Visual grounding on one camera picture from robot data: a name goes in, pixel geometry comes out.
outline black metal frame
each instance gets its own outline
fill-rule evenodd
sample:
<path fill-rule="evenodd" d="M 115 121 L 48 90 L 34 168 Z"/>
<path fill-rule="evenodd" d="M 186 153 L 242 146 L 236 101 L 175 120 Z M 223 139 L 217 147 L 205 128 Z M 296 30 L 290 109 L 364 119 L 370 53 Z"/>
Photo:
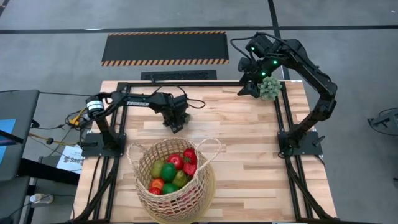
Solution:
<path fill-rule="evenodd" d="M 118 90 L 126 89 L 127 92 L 131 91 L 131 88 L 133 87 L 159 87 L 159 86 L 241 86 L 239 82 L 158 82 L 158 83 L 118 83 Z M 286 114 L 287 114 L 287 120 L 289 126 L 293 125 L 293 119 L 292 119 L 292 113 L 290 110 L 289 106 L 289 99 L 287 97 L 287 92 L 286 92 L 286 86 L 285 83 L 282 82 L 282 97 L 284 101 L 284 106 L 286 108 Z M 276 110 L 276 115 L 277 115 L 277 120 L 278 120 L 278 125 L 279 125 L 279 130 L 280 131 L 285 131 L 284 124 L 283 124 L 283 118 L 282 118 L 282 112 L 280 110 L 280 103 L 279 99 L 277 98 L 275 100 L 275 110 Z M 111 127 L 114 127 L 116 123 L 116 115 L 117 111 L 115 111 L 114 114 L 112 114 L 111 118 Z M 122 110 L 122 116 L 121 116 L 121 123 L 120 123 L 120 128 L 119 128 L 119 133 L 124 132 L 124 128 L 126 125 L 126 115 L 127 115 L 127 106 L 123 106 Z M 297 170 L 298 174 L 294 171 L 292 161 L 290 157 L 286 157 L 285 159 L 285 164 L 287 168 L 287 175 L 288 175 L 288 180 L 289 180 L 289 188 L 290 188 L 290 194 L 292 196 L 292 203 L 293 203 L 293 208 L 294 208 L 294 213 L 295 213 L 295 221 L 296 222 L 308 222 L 308 223 L 351 223 L 351 222 L 344 222 L 344 221 L 339 221 L 339 219 L 332 218 L 329 216 L 322 208 L 317 204 L 316 200 L 312 197 L 311 193 L 307 189 L 307 184 L 305 181 L 305 175 L 303 171 L 303 164 L 301 161 L 300 155 L 295 156 L 296 160 L 296 165 L 297 165 Z M 94 210 L 94 215 L 92 220 L 81 220 L 77 221 L 76 223 L 109 223 L 111 219 L 111 212 L 112 212 L 112 205 L 113 205 L 113 199 L 114 199 L 114 191 L 115 191 L 115 186 L 116 186 L 116 178 L 118 174 L 118 166 L 119 166 L 119 157 L 114 158 L 114 165 L 113 168 L 116 166 L 115 172 L 112 174 L 111 182 L 109 184 L 105 184 L 105 179 L 106 179 L 106 174 L 108 172 L 108 164 L 109 164 L 109 157 L 104 157 L 103 161 L 103 168 L 101 171 L 100 175 L 100 182 L 99 182 L 99 191 L 105 190 L 109 186 L 109 194 L 107 198 L 107 205 L 106 205 L 106 211 L 105 211 L 105 218 L 104 219 L 99 219 L 99 214 L 100 214 L 100 206 L 101 206 L 101 199 L 98 200 L 98 203 L 96 205 L 96 208 Z M 301 217 L 300 213 L 300 205 L 299 205 L 299 200 L 297 197 L 297 191 L 295 186 L 302 191 L 304 199 L 305 199 L 305 210 L 307 213 L 306 218 Z M 321 218 L 320 220 L 314 219 L 312 210 L 314 210 L 317 215 Z"/>

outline wooden tabletop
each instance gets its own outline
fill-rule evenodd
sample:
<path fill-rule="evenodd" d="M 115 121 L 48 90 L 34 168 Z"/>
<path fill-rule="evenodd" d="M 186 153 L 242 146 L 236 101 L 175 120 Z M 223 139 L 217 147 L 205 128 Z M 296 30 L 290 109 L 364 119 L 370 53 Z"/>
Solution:
<path fill-rule="evenodd" d="M 101 91 L 114 91 L 117 84 L 116 81 L 104 81 Z M 286 87 L 294 123 L 299 123 L 310 111 L 303 83 L 286 81 Z M 155 87 L 134 87 L 132 93 L 151 94 L 155 89 Z M 200 221 L 293 221 L 294 212 L 285 162 L 277 156 L 279 147 L 276 134 L 279 127 L 274 103 L 254 99 L 251 96 L 237 96 L 240 87 L 235 86 L 183 87 L 183 89 L 189 98 L 203 100 L 206 106 L 200 110 L 187 109 L 192 115 L 192 120 L 182 131 L 172 134 L 169 128 L 163 127 L 162 115 L 155 114 L 149 108 L 130 107 L 127 111 L 125 128 L 126 145 L 134 141 L 148 148 L 156 142 L 171 137 L 186 138 L 197 144 L 205 138 L 216 137 L 223 144 L 222 152 L 212 162 L 216 174 L 216 193 L 210 209 Z M 175 87 L 163 87 L 160 91 L 172 93 L 174 96 L 181 94 L 181 90 Z M 287 128 L 282 100 L 280 105 L 284 126 Z M 215 150 L 215 145 L 207 144 L 203 148 L 203 153 L 209 158 Z M 136 161 L 141 156 L 142 152 L 133 153 Z M 97 158 L 88 158 L 84 161 L 74 203 L 76 215 L 86 207 L 96 160 Z M 325 168 L 313 156 L 302 156 L 302 160 L 309 191 L 325 211 L 335 217 Z M 92 195 L 98 186 L 101 164 L 102 161 L 98 166 Z M 301 213 L 305 217 L 302 194 L 299 189 L 297 191 Z M 106 200 L 103 200 L 101 205 L 100 218 L 105 214 L 105 202 Z M 141 207 L 131 166 L 126 156 L 123 156 L 119 165 L 111 222 L 151 221 Z"/>

